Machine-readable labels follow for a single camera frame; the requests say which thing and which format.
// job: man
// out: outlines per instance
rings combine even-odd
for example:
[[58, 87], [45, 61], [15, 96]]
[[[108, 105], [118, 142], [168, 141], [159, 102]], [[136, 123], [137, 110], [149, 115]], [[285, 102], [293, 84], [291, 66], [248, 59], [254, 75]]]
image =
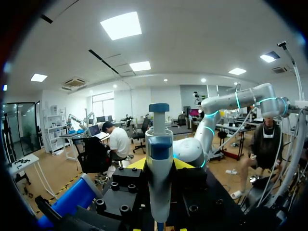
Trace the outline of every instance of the man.
[[250, 144], [250, 157], [244, 158], [241, 161], [241, 189], [231, 194], [233, 199], [237, 199], [245, 193], [248, 177], [248, 167], [252, 167], [254, 169], [257, 167], [261, 167], [263, 169], [272, 169], [273, 165], [275, 165], [278, 169], [278, 172], [276, 173], [275, 177], [271, 179], [271, 181], [276, 181], [282, 170], [280, 163], [282, 161], [283, 138], [279, 146], [280, 133], [280, 127], [275, 123], [273, 118], [265, 118], [264, 123], [255, 130]]
[[110, 134], [110, 158], [112, 160], [126, 158], [130, 149], [130, 140], [126, 131], [122, 128], [115, 127], [109, 121], [103, 124], [102, 131]]

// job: blue cylinder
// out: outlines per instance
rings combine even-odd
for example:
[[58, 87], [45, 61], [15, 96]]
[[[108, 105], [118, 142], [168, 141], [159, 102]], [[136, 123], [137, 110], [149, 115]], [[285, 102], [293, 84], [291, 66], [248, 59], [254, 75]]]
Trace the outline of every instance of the blue cylinder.
[[[57, 202], [51, 207], [60, 215], [75, 214], [76, 206], [88, 208], [95, 197], [95, 193], [86, 183], [80, 178]], [[45, 229], [53, 227], [53, 224], [44, 215], [38, 220], [38, 225]]]

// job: ceiling air conditioner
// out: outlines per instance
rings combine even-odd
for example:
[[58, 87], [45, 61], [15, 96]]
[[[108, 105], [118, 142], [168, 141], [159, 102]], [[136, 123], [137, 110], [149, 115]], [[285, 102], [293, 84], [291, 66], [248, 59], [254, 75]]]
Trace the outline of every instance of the ceiling air conditioner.
[[289, 69], [290, 68], [287, 65], [284, 65], [284, 66], [278, 66], [278, 67], [272, 68], [271, 71], [274, 74], [282, 74], [282, 73], [288, 72]]
[[66, 81], [64, 84], [67, 85], [67, 86], [75, 88], [75, 87], [81, 87], [81, 86], [85, 85], [86, 81], [75, 77], [73, 79]]

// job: ceiling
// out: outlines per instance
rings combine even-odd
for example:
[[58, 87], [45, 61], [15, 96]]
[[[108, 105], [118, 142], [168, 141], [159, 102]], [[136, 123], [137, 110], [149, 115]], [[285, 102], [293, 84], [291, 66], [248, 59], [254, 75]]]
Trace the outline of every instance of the ceiling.
[[[8, 95], [59, 90], [73, 77], [87, 81], [86, 89], [74, 93], [85, 96], [90, 90], [114, 90], [114, 84], [115, 90], [126, 90], [201, 84], [201, 78], [209, 85], [234, 86], [240, 81], [250, 87], [291, 75], [271, 72], [280, 65], [291, 67], [276, 45], [283, 40], [300, 74], [308, 73], [298, 35], [263, 1], [80, 0], [70, 6], [75, 1], [60, 0], [51, 6], [44, 13], [53, 20], [51, 24], [38, 19], [12, 65]], [[134, 11], [142, 34], [112, 41], [100, 22]], [[260, 59], [270, 51], [281, 58], [270, 64]], [[150, 61], [151, 70], [133, 73], [128, 64], [142, 61]], [[236, 67], [247, 72], [228, 74]], [[48, 77], [42, 83], [31, 82], [34, 73]]]

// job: glass partition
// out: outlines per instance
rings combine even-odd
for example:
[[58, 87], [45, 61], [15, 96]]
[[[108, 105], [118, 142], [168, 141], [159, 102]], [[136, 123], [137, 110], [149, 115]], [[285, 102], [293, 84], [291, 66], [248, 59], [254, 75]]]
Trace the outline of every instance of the glass partition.
[[36, 128], [36, 110], [34, 103], [9, 103], [3, 105], [3, 113], [7, 114], [7, 122], [11, 131], [5, 139], [16, 160], [41, 149]]

